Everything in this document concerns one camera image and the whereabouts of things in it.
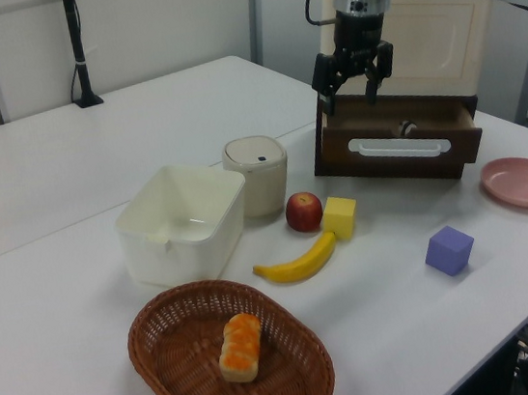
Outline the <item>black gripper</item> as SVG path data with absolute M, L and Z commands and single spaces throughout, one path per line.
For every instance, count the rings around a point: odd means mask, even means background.
M 365 64 L 366 102 L 375 105 L 382 81 L 393 68 L 393 45 L 381 41 L 384 14 L 353 15 L 336 12 L 334 54 L 319 53 L 312 89 L 318 93 L 324 114 L 335 114 L 337 91 L 349 79 L 348 70 Z

